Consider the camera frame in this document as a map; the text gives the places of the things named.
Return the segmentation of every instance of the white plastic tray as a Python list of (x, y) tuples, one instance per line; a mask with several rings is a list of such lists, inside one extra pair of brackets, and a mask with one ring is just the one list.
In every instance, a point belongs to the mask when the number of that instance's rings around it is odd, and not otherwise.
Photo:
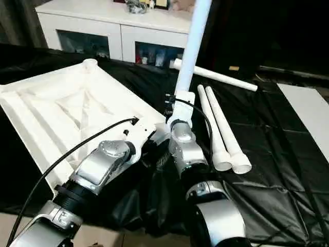
[[(97, 65), (94, 59), (0, 87), (0, 105), (41, 172), (73, 146), (120, 120), (165, 117)], [(129, 122), (77, 150), (46, 178), (54, 192), (105, 139), (121, 139)]]

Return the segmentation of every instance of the black plastic sheet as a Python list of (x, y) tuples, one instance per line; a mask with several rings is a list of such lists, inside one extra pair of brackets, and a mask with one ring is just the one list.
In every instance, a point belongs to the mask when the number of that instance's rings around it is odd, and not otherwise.
[[(0, 84), (80, 63), (88, 58), (46, 49), (0, 45)], [(173, 93), (177, 72), (125, 62), (99, 60), (99, 66), (159, 112), (165, 93)], [(191, 90), (210, 85), (253, 168), (244, 175), (218, 175), (236, 203), (252, 242), (286, 246), (326, 246), (329, 238), (329, 166), (295, 111), (274, 83), (250, 92), (194, 76)], [(193, 131), (207, 155), (205, 121), (194, 112)], [(2, 186), (0, 210), (17, 213), (40, 172), (2, 111)], [(46, 183), (27, 215), (52, 194)], [(180, 215), (184, 194), (167, 143), (113, 181), (100, 195), (95, 216), (87, 219), (112, 229), (144, 228), (154, 236), (186, 234)]]

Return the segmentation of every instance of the black cable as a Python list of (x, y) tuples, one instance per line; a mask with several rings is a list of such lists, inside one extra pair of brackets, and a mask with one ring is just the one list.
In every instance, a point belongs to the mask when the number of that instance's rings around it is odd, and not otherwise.
[(207, 125), (208, 125), (208, 129), (209, 129), (209, 139), (210, 139), (210, 158), (209, 158), (210, 162), (209, 163), (211, 165), (211, 168), (213, 170), (215, 170), (214, 164), (212, 162), (212, 152), (213, 152), (212, 151), (212, 129), (211, 129), (211, 125), (210, 125), (210, 121), (209, 121), (208, 117), (204, 114), (204, 112), (199, 107), (196, 107), (195, 105), (191, 104), (190, 102), (182, 100), (182, 99), (177, 99), (177, 98), (175, 98), (175, 100), (185, 103), (185, 104), (189, 105), (190, 107), (193, 107), (205, 118)]
[(123, 234), (122, 242), (121, 242), (121, 247), (124, 245), (124, 238), (125, 238), (125, 233)]
[(33, 187), (32, 191), (30, 192), (28, 198), (26, 199), (18, 217), (16, 218), (15, 224), (11, 230), (8, 242), (7, 242), (7, 247), (9, 247), (9, 245), (13, 242), (14, 237), (16, 235), (17, 229), (20, 225), (20, 222), (22, 220), (23, 217), (23, 213), (25, 211), (25, 209), (27, 208), (29, 202), (32, 199), (32, 195), (34, 194), (34, 192), (36, 191), (37, 187), (40, 185), (40, 183), (42, 182), (42, 180), (63, 160), (65, 160), (70, 154), (72, 154), (74, 151), (76, 151), (78, 148), (82, 147), (83, 145), (85, 145), (87, 142), (91, 141), (92, 139), (96, 138), (97, 136), (103, 134), (104, 132), (114, 128), (115, 126), (118, 126), (124, 122), (129, 122), (129, 121), (134, 121), (137, 120), (136, 118), (129, 118), (129, 119), (124, 119), (122, 121), (119, 121), (111, 126), (108, 126), (107, 128), (101, 130), (100, 132), (96, 133), (95, 135), (92, 135), (91, 137), (87, 138), (86, 140), (80, 142), (79, 144), (77, 144), (75, 147), (73, 147), (72, 149), (70, 149), (69, 151), (67, 151), (63, 156), (61, 156), (57, 161), (55, 161), (55, 163), (53, 163), (43, 174), (42, 176), (39, 178), (39, 180), (37, 181), (37, 183), (35, 184), (35, 186)]

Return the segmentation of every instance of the items on cabinet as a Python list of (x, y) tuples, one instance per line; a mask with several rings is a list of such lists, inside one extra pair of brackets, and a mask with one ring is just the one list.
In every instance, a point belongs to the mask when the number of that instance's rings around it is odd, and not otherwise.
[(141, 3), (146, 3), (151, 7), (154, 4), (155, 8), (168, 9), (170, 0), (139, 0)]
[(157, 67), (169, 67), (171, 61), (181, 58), (183, 48), (135, 42), (135, 62)]
[(149, 4), (149, 6), (150, 6), (150, 9), (154, 9), (154, 7), (155, 7), (155, 2), (154, 2), (153, 0), (150, 0), (150, 4)]
[(144, 14), (148, 9), (147, 4), (140, 2), (139, 0), (127, 0), (126, 4), (129, 12), (133, 14)]
[(195, 0), (171, 0), (171, 7), (175, 11), (193, 12)]

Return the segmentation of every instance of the pipe end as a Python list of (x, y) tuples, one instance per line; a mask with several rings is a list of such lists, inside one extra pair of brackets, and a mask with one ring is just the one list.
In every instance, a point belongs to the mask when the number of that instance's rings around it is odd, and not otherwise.
[(83, 60), (82, 64), (84, 65), (87, 72), (91, 73), (97, 67), (97, 60), (92, 59), (92, 58), (88, 58), (88, 59)]
[(232, 159), (228, 152), (216, 152), (212, 156), (212, 162), (217, 171), (227, 171), (232, 168)]
[(202, 84), (199, 84), (199, 85), (197, 86), (197, 89), (198, 89), (198, 90), (205, 90), (205, 89), (204, 89), (204, 86), (203, 86)]
[(237, 153), (231, 158), (234, 173), (245, 174), (252, 169), (252, 165), (244, 153)]

